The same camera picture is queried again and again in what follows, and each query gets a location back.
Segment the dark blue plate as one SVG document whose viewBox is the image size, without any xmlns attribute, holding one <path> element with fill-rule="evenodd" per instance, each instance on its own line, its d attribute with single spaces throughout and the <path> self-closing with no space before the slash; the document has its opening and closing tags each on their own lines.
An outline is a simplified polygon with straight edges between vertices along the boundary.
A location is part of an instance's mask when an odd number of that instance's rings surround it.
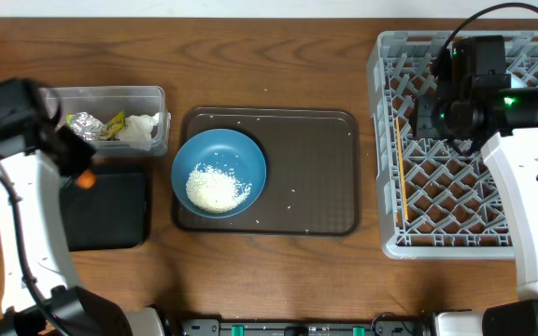
<svg viewBox="0 0 538 336">
<path fill-rule="evenodd" d="M 248 198 L 234 210 L 210 214 L 197 208 L 186 194 L 186 182 L 197 163 L 212 165 L 223 172 L 233 170 L 240 181 L 252 185 Z M 255 141 L 229 129 L 213 129 L 196 134 L 179 149 L 171 170 L 174 193 L 179 202 L 194 214 L 207 218 L 226 218 L 242 213 L 262 195 L 267 179 L 265 157 Z"/>
</svg>

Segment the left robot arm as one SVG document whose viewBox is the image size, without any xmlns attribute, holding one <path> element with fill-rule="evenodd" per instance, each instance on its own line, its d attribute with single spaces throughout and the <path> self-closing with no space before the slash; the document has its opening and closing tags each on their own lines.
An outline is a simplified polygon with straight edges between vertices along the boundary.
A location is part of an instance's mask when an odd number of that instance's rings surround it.
<svg viewBox="0 0 538 336">
<path fill-rule="evenodd" d="M 60 182 L 84 175 L 95 150 L 39 89 L 31 79 L 0 82 L 0 335 L 129 335 L 122 309 L 80 286 L 64 232 Z"/>
</svg>

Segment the pile of white rice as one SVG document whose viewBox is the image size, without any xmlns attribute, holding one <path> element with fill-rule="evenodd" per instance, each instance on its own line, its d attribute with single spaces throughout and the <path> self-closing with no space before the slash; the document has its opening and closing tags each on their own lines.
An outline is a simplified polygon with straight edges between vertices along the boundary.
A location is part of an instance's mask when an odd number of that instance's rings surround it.
<svg viewBox="0 0 538 336">
<path fill-rule="evenodd" d="M 252 185 L 240 181 L 230 169 L 223 172 L 212 165 L 197 163 L 186 182 L 188 199 L 199 209 L 210 214 L 234 210 L 251 193 Z"/>
</svg>

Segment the aluminium foil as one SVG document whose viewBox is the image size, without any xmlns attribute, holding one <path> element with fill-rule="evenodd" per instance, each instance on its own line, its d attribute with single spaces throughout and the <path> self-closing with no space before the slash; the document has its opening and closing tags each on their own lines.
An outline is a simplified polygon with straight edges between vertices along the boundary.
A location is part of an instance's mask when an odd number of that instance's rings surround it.
<svg viewBox="0 0 538 336">
<path fill-rule="evenodd" d="M 95 141 L 99 138 L 104 124 L 87 112 L 78 112 L 77 114 L 66 117 L 67 126 L 85 141 Z"/>
</svg>

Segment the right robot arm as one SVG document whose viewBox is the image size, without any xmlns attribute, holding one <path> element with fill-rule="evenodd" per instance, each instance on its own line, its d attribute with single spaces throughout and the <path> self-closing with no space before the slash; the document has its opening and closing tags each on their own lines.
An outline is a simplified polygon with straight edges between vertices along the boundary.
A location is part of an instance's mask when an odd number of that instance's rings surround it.
<svg viewBox="0 0 538 336">
<path fill-rule="evenodd" d="M 514 88 L 504 39 L 450 35 L 432 66 L 434 96 L 417 99 L 416 138 L 471 141 L 503 204 L 517 269 L 518 300 L 483 312 L 435 315 L 432 335 L 538 335 L 538 89 Z"/>
</svg>

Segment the orange carrot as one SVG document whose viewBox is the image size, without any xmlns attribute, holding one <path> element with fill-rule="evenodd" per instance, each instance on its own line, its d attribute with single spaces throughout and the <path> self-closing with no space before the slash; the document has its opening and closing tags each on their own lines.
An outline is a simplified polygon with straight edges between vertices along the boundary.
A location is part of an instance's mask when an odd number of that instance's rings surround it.
<svg viewBox="0 0 538 336">
<path fill-rule="evenodd" d="M 95 174 L 90 170 L 85 170 L 76 178 L 75 184 L 82 189 L 90 189 L 96 182 Z"/>
</svg>

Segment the wooden chopstick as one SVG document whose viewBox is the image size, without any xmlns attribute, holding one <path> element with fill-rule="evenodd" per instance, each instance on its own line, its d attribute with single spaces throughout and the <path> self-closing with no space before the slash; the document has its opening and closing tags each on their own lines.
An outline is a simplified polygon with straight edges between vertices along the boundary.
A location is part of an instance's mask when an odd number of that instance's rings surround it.
<svg viewBox="0 0 538 336">
<path fill-rule="evenodd" d="M 406 188 L 405 188 L 405 172 L 404 172 L 404 151 L 402 146 L 402 138 L 401 138 L 401 127 L 400 127 L 400 119 L 396 118 L 394 120 L 394 126 L 396 131 L 396 150 L 397 150 L 397 156 L 398 156 L 398 165 L 399 165 L 399 178 L 400 178 L 400 186 L 401 186 L 401 195 L 402 195 L 402 210 L 403 210 L 403 221 L 408 220 L 408 205 L 407 205 L 407 196 L 406 196 Z"/>
</svg>

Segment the yellow green snack wrapper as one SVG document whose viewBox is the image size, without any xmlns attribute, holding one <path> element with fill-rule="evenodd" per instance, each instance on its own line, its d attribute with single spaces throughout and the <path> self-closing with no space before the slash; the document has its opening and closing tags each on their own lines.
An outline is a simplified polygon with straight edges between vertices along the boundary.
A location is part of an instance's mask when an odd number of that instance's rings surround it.
<svg viewBox="0 0 538 336">
<path fill-rule="evenodd" d="M 100 140 L 112 140 L 114 136 L 125 127 L 125 112 L 121 111 L 108 123 L 106 123 L 99 133 Z"/>
</svg>

